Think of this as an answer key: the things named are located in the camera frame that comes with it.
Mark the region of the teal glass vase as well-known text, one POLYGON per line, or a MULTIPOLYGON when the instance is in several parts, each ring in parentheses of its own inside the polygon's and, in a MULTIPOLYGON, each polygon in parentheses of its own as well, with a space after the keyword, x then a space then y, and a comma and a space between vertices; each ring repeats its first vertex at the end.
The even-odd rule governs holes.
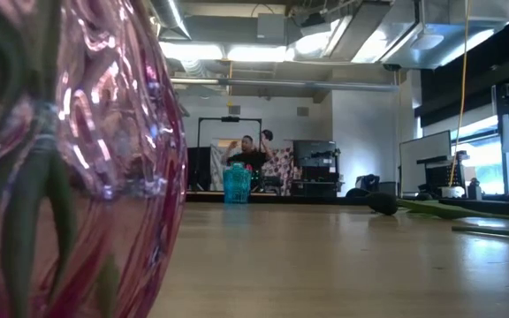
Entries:
POLYGON ((247 203, 251 192, 251 170, 244 163, 233 163, 223 173, 224 202, 247 203))

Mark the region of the pink glass vase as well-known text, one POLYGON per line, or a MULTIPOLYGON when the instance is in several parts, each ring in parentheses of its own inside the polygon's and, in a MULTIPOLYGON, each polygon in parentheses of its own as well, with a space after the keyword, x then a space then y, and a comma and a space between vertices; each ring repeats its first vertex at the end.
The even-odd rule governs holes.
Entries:
POLYGON ((105 188, 98 208, 110 223, 114 318, 148 318, 186 198, 182 112, 150 10, 149 0, 0 0, 21 27, 58 14, 81 22, 87 63, 104 69, 85 100, 91 148, 82 163, 105 188))

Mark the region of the person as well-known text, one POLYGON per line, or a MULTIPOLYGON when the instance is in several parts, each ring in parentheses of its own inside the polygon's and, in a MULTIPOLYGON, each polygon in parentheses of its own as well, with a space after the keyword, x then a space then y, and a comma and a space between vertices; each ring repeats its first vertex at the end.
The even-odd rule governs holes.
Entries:
POLYGON ((240 142, 240 152, 236 155, 231 155, 233 149, 238 145, 237 141, 233 141, 222 155, 221 164, 243 163, 251 171, 260 171, 262 166, 272 157, 269 142, 273 138, 274 134, 272 131, 262 130, 260 147, 257 148, 253 138, 250 135, 245 135, 240 142))

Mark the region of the red dotted white cloth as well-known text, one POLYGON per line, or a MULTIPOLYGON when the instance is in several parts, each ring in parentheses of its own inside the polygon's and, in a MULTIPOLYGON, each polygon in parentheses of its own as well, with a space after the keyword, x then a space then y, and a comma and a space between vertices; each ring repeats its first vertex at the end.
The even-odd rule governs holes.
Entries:
MULTIPOLYGON (((221 156, 224 154, 223 148, 215 145, 210 147, 210 190, 221 191, 223 189, 223 170, 221 156)), ((262 166, 262 175, 264 177, 279 177, 282 185, 280 193, 282 196, 290 196, 292 181, 300 176, 298 168, 293 163, 293 143, 290 141, 285 148, 275 148, 269 161, 262 166)))

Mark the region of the grey ceiling pipe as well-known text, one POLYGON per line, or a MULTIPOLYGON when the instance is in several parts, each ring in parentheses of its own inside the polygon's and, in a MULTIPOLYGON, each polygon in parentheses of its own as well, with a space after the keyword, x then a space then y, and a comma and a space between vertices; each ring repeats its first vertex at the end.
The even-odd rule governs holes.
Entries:
POLYGON ((392 92, 397 85, 369 84, 355 82, 304 81, 285 79, 229 79, 229 78, 171 78, 173 84, 200 86, 257 86, 257 87, 293 87, 327 90, 359 90, 392 92))

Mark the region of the bright ceiling light panel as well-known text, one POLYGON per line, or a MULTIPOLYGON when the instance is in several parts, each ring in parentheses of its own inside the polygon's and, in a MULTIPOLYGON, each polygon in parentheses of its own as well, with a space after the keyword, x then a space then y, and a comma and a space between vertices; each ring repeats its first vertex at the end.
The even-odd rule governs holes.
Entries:
POLYGON ((286 46, 265 47, 265 46, 232 46, 227 52, 227 58, 234 62, 253 63, 282 63, 286 57, 286 46))
POLYGON ((178 60, 219 60, 224 57, 216 44, 159 42, 159 45, 166 57, 178 60))

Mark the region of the black backpack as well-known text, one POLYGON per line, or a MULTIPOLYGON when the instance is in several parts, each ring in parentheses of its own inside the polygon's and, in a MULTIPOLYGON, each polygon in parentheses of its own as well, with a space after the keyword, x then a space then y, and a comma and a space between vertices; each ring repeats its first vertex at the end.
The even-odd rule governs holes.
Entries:
POLYGON ((397 194, 399 184, 394 181, 382 181, 379 176, 368 174, 357 177, 355 187, 366 190, 368 192, 380 192, 388 194, 397 194))

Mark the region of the grey ceiling box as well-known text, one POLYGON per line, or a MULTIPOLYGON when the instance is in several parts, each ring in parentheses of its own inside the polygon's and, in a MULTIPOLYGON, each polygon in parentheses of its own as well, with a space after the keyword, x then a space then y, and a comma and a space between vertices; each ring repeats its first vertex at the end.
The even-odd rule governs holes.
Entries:
POLYGON ((282 45, 285 41, 285 17, 281 14, 259 13, 256 37, 259 43, 282 45))

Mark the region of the green flower stem on table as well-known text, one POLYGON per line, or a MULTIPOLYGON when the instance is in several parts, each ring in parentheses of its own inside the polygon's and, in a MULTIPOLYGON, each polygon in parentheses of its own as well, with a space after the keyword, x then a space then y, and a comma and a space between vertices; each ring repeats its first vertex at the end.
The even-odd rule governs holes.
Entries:
POLYGON ((509 215, 486 213, 459 206, 445 205, 435 201, 409 201, 397 199, 388 193, 370 193, 366 197, 368 206, 377 213, 394 215, 399 207, 407 208, 409 212, 436 216, 442 219, 454 220, 468 217, 497 218, 509 220, 509 215))

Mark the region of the black perforated cart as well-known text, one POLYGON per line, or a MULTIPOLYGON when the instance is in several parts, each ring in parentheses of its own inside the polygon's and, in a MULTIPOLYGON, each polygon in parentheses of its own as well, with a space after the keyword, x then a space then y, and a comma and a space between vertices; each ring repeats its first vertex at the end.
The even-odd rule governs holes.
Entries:
POLYGON ((462 161, 469 158, 466 151, 460 150, 457 155, 441 155, 417 160, 416 163, 422 166, 425 174, 425 180, 418 189, 421 193, 442 198, 440 187, 461 186, 465 189, 465 195, 462 198, 466 198, 467 186, 462 161))

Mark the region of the white container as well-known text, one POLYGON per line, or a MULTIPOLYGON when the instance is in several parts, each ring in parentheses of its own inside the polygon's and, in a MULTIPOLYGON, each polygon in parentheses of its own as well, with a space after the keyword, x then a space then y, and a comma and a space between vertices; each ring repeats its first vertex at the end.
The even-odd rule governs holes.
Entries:
POLYGON ((442 198, 462 198, 465 195, 465 189, 461 186, 442 186, 440 187, 442 198))

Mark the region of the dark bottle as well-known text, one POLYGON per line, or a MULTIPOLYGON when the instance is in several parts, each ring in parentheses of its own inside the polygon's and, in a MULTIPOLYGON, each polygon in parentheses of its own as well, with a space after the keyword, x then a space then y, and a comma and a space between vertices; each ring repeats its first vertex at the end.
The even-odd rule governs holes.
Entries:
POLYGON ((477 178, 472 178, 467 187, 467 197, 473 201, 481 201, 483 197, 483 191, 480 187, 480 181, 477 178))

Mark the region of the black background gantry frame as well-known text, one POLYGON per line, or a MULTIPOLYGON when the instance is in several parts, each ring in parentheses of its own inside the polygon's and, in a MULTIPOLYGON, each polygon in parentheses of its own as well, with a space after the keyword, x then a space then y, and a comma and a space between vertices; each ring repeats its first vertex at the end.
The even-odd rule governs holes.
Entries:
POLYGON ((262 133, 262 119, 261 118, 241 118, 234 116, 226 116, 226 117, 199 117, 197 123, 197 135, 196 135, 196 161, 195 161, 195 169, 194 169, 194 183, 192 185, 192 190, 194 192, 203 191, 203 188, 199 184, 199 166, 200 166, 200 147, 201 147, 201 123, 203 121, 219 121, 222 123, 238 123, 240 121, 250 121, 256 122, 259 125, 259 133, 262 133))

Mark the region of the silver round ventilation duct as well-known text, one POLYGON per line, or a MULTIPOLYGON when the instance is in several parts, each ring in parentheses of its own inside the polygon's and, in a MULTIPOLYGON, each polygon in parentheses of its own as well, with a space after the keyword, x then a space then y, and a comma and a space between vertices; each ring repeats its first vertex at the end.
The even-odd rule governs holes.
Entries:
POLYGON ((152 14, 160 25, 160 39, 191 40, 178 0, 149 0, 152 14))

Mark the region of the silver rectangular ventilation duct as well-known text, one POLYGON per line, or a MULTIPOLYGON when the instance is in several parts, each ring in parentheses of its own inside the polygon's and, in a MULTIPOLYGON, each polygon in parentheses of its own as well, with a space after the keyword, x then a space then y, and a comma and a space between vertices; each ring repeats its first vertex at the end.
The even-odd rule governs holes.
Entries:
POLYGON ((290 62, 436 69, 509 25, 509 0, 347 0, 329 30, 286 49, 290 62))

